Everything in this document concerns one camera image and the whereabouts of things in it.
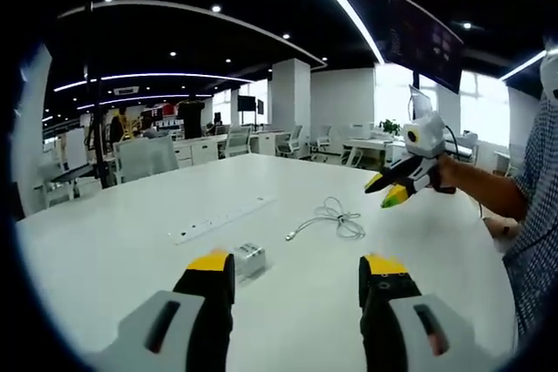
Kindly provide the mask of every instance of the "ceiling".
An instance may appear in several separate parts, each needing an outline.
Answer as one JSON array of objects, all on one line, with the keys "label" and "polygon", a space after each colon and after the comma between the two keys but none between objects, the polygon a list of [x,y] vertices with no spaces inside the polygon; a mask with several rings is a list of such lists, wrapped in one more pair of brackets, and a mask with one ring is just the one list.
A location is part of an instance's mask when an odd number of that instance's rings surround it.
[{"label": "ceiling", "polygon": [[[78,115],[77,106],[93,101],[93,93],[84,86],[53,91],[83,80],[85,61],[91,77],[188,72],[251,80],[271,77],[270,66],[290,57],[306,61],[316,71],[373,66],[377,61],[335,0],[155,0],[204,10],[219,4],[219,15],[255,25],[279,38],[211,14],[161,6],[108,3],[108,7],[94,9],[90,17],[79,12],[56,19],[86,1],[33,0],[43,14],[41,29],[53,56],[45,104],[50,114],[72,118]],[[349,1],[382,50],[388,36],[387,0]],[[462,37],[467,69],[494,76],[539,52],[548,17],[558,16],[549,10],[550,0],[413,1]],[[472,24],[471,30],[463,28],[464,22]],[[283,33],[290,34],[287,43],[281,38]],[[323,57],[328,58],[327,67]],[[536,96],[541,90],[537,79],[533,66],[509,82]],[[109,98],[108,91],[114,87],[137,85],[143,96],[209,94],[238,84],[207,78],[128,78],[103,82],[101,93]],[[57,122],[54,118],[49,124]]]}]

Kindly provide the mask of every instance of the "charging cable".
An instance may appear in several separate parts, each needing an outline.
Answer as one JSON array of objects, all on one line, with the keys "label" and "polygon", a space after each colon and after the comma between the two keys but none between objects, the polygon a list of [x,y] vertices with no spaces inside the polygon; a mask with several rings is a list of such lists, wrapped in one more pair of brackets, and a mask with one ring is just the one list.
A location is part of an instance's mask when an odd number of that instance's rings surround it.
[{"label": "charging cable", "polygon": [[[337,207],[328,206],[328,201],[330,200],[337,204],[338,209]],[[360,240],[366,235],[363,227],[354,221],[354,219],[360,218],[360,213],[345,212],[341,202],[333,196],[327,197],[323,202],[323,205],[316,208],[314,214],[316,215],[314,218],[304,221],[295,231],[287,234],[285,240],[293,240],[304,228],[314,224],[315,222],[324,220],[335,221],[337,223],[336,233],[337,236],[342,239]]]}]

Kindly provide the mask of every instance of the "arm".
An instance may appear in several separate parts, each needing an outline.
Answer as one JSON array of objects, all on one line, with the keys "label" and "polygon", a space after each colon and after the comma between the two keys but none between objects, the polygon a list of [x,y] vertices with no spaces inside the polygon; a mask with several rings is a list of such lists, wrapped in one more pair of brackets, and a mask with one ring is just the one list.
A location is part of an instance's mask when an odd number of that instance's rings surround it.
[{"label": "arm", "polygon": [[525,218],[527,198],[512,178],[490,174],[445,154],[439,157],[439,166],[445,186],[458,187],[498,215],[518,221]]}]

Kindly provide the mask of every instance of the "checkered shirt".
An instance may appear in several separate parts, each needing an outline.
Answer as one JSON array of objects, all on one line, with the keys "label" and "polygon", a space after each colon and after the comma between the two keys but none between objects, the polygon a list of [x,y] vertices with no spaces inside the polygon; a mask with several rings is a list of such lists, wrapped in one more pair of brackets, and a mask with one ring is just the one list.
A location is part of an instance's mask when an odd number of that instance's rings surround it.
[{"label": "checkered shirt", "polygon": [[539,320],[551,285],[558,279],[558,105],[546,97],[514,181],[529,208],[521,233],[503,260],[522,339]]}]

